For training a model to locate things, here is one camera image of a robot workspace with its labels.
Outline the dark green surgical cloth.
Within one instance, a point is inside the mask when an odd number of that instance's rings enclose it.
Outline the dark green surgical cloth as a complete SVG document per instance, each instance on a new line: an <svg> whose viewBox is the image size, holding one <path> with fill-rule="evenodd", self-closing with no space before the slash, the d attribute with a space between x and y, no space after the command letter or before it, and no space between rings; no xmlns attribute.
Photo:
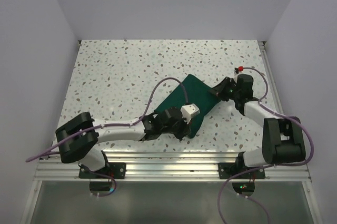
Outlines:
<svg viewBox="0 0 337 224"><path fill-rule="evenodd" d="M189 138L194 138L203 123L204 117L220 102L220 100L209 92L211 87L192 74L189 74L182 81L182 84L186 89L188 101L195 104L200 110L199 115L192 119L191 133L188 135ZM154 111L162 112L172 106L180 108L184 104L185 95L182 88L178 86Z"/></svg>

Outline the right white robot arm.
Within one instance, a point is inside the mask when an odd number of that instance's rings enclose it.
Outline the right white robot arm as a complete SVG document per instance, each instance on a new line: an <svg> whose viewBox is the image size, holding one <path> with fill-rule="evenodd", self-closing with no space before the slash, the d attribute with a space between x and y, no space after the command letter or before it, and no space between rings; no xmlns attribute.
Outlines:
<svg viewBox="0 0 337 224"><path fill-rule="evenodd" d="M238 74L226 77L209 92L222 101L234 101L234 107L243 116L253 120L263 129L262 146L252 151L240 152L231 166L241 178L248 177L253 168L269 164L298 163L305 160L306 150L302 129L293 121L265 111L253 94L253 77Z"/></svg>

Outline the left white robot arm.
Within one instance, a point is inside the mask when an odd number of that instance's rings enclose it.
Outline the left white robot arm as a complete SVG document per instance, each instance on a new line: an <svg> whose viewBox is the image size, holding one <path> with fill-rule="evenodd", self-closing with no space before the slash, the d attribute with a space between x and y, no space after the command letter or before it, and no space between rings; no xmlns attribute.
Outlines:
<svg viewBox="0 0 337 224"><path fill-rule="evenodd" d="M192 119L199 109L194 104L171 107L129 121L104 123L84 112L71 119L55 134L63 163L79 162L98 178L108 175L110 166L106 154L96 145L111 141L151 141L163 134L172 134L181 140L191 132Z"/></svg>

